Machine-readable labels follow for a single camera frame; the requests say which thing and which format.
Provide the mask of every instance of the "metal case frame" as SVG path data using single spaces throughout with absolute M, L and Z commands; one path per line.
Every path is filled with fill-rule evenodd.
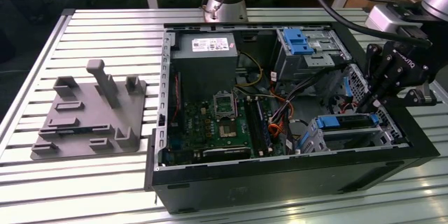
M 364 69 L 365 52 L 352 33 L 338 23 L 326 24 L 334 30 L 357 66 Z M 188 26 L 192 31 L 201 29 L 201 25 Z M 236 26 L 208 24 L 208 27 L 218 31 L 236 30 Z M 168 91 L 166 52 L 172 45 L 170 38 L 165 37 L 162 43 L 161 98 Z M 440 155 L 408 110 L 388 106 L 385 109 L 402 133 L 402 138 L 396 141 L 409 142 L 409 148 L 374 150 L 368 152 L 368 155 L 346 151 L 337 155 L 298 156 L 265 162 L 249 161 L 230 165 L 158 170 L 154 168 L 158 160 L 153 154 L 164 147 L 166 136 L 166 108 L 160 102 L 157 128 L 148 144 L 144 188 L 146 191 L 156 191 L 170 213 L 365 190 L 405 168 L 416 167 Z

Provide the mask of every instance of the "green circuit board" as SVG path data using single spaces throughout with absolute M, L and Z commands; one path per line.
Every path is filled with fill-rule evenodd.
M 250 158 L 256 157 L 250 142 L 250 133 L 246 123 L 244 100 L 236 100 L 236 118 L 224 118 L 218 121 L 214 117 L 213 100 L 185 103 L 182 129 L 169 131 L 169 153 L 165 153 L 168 165 L 190 164 L 190 156 L 202 150 L 214 148 L 250 149 Z M 262 101 L 262 108 L 266 111 L 264 119 L 268 119 L 269 103 Z M 230 109 L 229 104 L 220 104 L 222 111 Z M 270 155 L 281 155 L 281 147 L 272 146 L 274 151 Z

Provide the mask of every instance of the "ram slot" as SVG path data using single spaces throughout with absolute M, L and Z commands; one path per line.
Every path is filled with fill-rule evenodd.
M 260 111 L 257 101 L 245 100 L 244 110 L 246 116 L 246 124 L 250 133 L 250 141 L 254 150 L 254 154 L 258 157 L 264 157 L 268 153 L 268 146 L 265 144 L 265 136 L 262 132 L 262 117 L 260 117 Z

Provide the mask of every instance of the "floor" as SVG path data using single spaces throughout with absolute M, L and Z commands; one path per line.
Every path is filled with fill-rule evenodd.
M 160 8 L 193 8 L 200 0 L 158 0 Z M 313 0 L 246 0 L 248 7 L 317 7 Z M 125 9 L 148 8 L 146 0 L 0 0 L 0 33 L 5 34 L 16 55 L 0 63 L 0 120 L 16 97 L 28 71 L 65 8 Z M 448 88 L 448 67 L 437 80 Z

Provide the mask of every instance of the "power supply label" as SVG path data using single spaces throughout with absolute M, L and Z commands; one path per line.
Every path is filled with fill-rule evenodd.
M 202 38 L 192 40 L 193 52 L 228 51 L 229 43 L 226 38 Z

